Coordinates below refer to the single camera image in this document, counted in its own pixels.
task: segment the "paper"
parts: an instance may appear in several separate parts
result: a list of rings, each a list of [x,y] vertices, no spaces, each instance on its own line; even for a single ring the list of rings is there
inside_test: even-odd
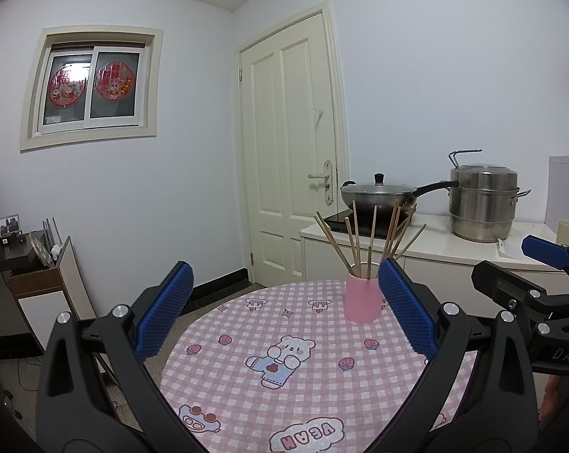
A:
[[[498,254],[516,260],[531,260],[521,251],[521,244],[525,237],[509,237],[507,240],[498,239]]]

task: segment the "white cabinet drawer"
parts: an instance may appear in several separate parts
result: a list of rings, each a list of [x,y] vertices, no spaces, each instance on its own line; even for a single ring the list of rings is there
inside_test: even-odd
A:
[[[429,287],[444,303],[452,301],[470,315],[495,317],[503,308],[475,290],[471,283],[473,266],[446,264],[431,260],[406,258],[404,272],[415,283]]]
[[[548,295],[569,293],[569,276],[563,271],[528,272],[522,270],[521,277],[546,289]]]
[[[319,242],[318,240],[305,239],[305,274],[304,281],[320,281],[325,279],[345,280],[347,269],[335,252],[330,243]],[[342,246],[341,250],[350,264],[353,263],[352,249]],[[367,260],[368,251],[360,250],[361,260]],[[381,260],[381,252],[373,252],[373,262]],[[400,267],[404,268],[404,257],[397,261]],[[376,275],[377,267],[373,266],[373,274]]]
[[[44,295],[20,298],[19,305],[35,333],[37,340],[45,348],[50,340],[56,317],[63,311],[71,311],[62,291]]]

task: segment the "blue gripper pad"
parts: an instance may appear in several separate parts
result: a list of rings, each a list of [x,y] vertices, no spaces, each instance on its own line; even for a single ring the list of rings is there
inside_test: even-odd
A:
[[[533,258],[555,269],[563,270],[569,267],[567,250],[556,243],[528,235],[521,244],[521,251],[526,257]]]
[[[412,349],[428,360],[437,352],[434,322],[390,260],[379,267],[379,287]]]
[[[175,319],[190,298],[194,281],[192,267],[183,264],[165,284],[137,326],[134,354],[138,360],[157,355]]]

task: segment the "floor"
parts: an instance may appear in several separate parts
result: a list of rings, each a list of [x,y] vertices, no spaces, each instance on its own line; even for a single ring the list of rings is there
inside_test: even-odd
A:
[[[174,326],[172,326],[159,353],[155,357],[150,357],[145,361],[146,369],[155,383],[160,383],[161,374],[171,350],[174,348],[180,335],[192,322],[226,301],[261,288],[263,288],[263,286],[251,284],[226,298],[215,301],[198,310],[190,311],[179,317],[175,321]],[[23,418],[18,422],[33,439],[35,439],[35,391],[37,389],[40,371],[40,361],[35,357],[0,360],[0,384],[14,395],[14,408],[23,415]],[[113,404],[117,407],[117,414],[121,421],[129,426],[139,428],[120,390],[115,386],[110,386],[108,387],[108,393],[113,400]]]

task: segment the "stainless steel pot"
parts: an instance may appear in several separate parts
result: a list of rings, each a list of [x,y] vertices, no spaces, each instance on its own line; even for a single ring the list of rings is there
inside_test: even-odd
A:
[[[448,158],[454,165],[450,179],[458,187],[449,190],[452,233],[473,242],[494,243],[509,235],[515,219],[515,206],[520,197],[517,172],[497,165],[459,165],[459,153],[480,149],[453,151]]]
[[[352,209],[353,202],[356,201],[358,216],[367,216],[372,219],[375,206],[377,206],[379,217],[389,218],[394,210],[396,199],[399,206],[406,211],[413,206],[418,196],[457,185],[458,182],[455,180],[445,180],[418,188],[409,185],[384,185],[383,174],[375,174],[374,184],[357,184],[348,180],[344,182],[340,190],[343,202],[350,209]]]

